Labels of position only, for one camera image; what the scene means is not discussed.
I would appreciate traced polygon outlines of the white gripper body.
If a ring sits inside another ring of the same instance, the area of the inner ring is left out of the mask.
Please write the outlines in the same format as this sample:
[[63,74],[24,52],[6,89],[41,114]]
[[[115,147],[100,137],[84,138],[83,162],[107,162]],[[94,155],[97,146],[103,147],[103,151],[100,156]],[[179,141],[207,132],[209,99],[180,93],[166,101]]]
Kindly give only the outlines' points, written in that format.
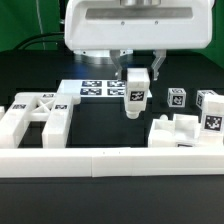
[[72,50],[169,50],[206,47],[214,0],[161,0],[125,7],[120,0],[69,0],[65,43]]

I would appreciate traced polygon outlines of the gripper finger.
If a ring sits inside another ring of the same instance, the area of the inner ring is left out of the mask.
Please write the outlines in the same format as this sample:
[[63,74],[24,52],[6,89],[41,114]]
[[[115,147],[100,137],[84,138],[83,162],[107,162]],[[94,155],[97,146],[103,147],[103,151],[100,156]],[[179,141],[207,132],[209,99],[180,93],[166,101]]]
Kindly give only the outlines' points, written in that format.
[[166,59],[166,51],[164,49],[155,50],[153,52],[153,55],[154,55],[154,61],[151,65],[151,69],[153,74],[153,80],[156,81],[159,76],[159,69],[163,64],[164,60]]
[[120,51],[119,50],[111,50],[110,58],[116,68],[115,76],[118,80],[126,80],[127,79],[127,70],[124,69],[120,63]]

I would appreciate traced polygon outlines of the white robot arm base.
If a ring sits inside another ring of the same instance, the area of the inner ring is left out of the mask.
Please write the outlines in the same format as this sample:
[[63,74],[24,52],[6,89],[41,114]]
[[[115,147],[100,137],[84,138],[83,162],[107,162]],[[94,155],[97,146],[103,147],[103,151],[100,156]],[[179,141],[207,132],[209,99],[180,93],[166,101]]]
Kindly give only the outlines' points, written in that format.
[[76,61],[89,64],[115,64],[132,58],[132,50],[75,50]]

